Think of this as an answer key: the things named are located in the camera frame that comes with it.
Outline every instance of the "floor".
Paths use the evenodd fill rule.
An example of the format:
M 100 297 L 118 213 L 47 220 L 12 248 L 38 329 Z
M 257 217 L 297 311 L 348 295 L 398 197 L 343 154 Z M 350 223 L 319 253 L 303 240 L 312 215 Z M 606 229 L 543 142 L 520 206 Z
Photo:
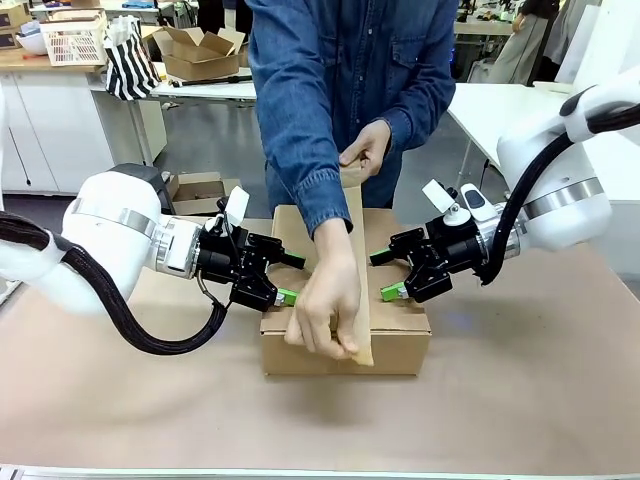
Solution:
M 239 178 L 251 195 L 247 216 L 270 216 L 264 184 L 265 159 L 253 108 L 183 105 L 165 111 L 164 115 L 168 145 L 156 161 L 160 170 L 218 171 L 225 178 Z M 445 186 L 454 185 L 466 147 L 466 135 L 446 114 L 426 145 L 405 153 L 394 202 L 400 223 L 420 224 L 438 214 L 421 189 L 433 178 Z M 483 164 L 482 153 L 472 147 L 469 181 L 479 183 Z M 482 184 L 487 198 L 494 203 L 502 201 L 505 190 L 502 177 L 492 168 L 487 169 Z M 60 197 L 7 196 L 5 206 L 7 211 L 60 231 L 62 216 L 70 201 L 71 198 Z M 628 283 L 628 286 L 640 297 L 640 282 Z

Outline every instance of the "denim shirt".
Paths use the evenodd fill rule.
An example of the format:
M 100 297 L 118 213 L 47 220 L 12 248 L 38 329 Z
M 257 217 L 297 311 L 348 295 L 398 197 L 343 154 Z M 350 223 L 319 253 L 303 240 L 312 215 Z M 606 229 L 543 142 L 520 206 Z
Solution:
M 458 0 L 247 3 L 272 210 L 297 204 L 310 235 L 330 218 L 350 225 L 339 152 L 380 118 L 391 128 L 391 143 L 362 198 L 365 207 L 384 207 L 393 199 L 402 152 L 427 140 L 453 98 Z

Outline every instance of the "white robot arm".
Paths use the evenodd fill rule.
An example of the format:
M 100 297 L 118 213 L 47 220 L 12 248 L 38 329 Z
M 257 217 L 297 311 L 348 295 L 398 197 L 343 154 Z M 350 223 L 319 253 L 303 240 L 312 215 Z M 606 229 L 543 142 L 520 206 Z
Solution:
M 472 184 L 458 192 L 432 181 L 424 193 L 444 215 L 423 229 L 391 237 L 371 256 L 412 267 L 405 282 L 382 290 L 385 300 L 423 302 L 452 288 L 450 274 L 473 269 L 483 285 L 505 259 L 529 248 L 556 251 L 602 235 L 611 205 L 581 145 L 594 135 L 640 124 L 640 67 L 567 100 L 560 112 L 527 119 L 498 142 L 511 196 L 491 205 Z
M 140 178 L 119 171 L 94 175 L 65 212 L 62 235 L 0 212 L 0 275 L 34 286 L 68 311 L 106 311 L 123 337 L 140 350 L 186 353 L 217 332 L 228 308 L 208 292 L 204 280 L 231 283 L 229 303 L 266 311 L 286 303 L 268 280 L 267 266 L 304 266 L 304 259 L 286 253 L 280 240 L 240 227 L 248 199 L 236 187 L 228 200 L 218 202 L 220 212 L 202 226 L 162 215 L 155 189 Z M 143 266 L 197 279 L 213 303 L 211 317 L 198 334 L 163 341 L 136 322 L 126 300 Z

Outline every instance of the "black and white striped tote bag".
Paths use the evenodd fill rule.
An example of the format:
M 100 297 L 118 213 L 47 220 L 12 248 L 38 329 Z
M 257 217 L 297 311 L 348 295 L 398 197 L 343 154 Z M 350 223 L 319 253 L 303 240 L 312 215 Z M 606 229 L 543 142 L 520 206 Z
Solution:
M 156 67 L 142 45 L 140 20 L 128 15 L 111 21 L 104 47 L 109 58 L 105 89 L 120 100 L 139 100 L 160 84 Z

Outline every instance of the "white cabinet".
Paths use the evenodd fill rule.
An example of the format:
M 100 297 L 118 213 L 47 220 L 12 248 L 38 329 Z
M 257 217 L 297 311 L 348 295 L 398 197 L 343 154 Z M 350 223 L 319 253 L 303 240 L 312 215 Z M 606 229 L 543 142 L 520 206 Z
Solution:
M 2 73 L 0 85 L 8 124 L 3 192 L 75 194 L 91 175 L 143 163 L 129 105 L 93 91 L 84 73 Z M 164 121 L 158 102 L 145 103 L 153 103 L 143 121 L 155 157 L 166 145 Z

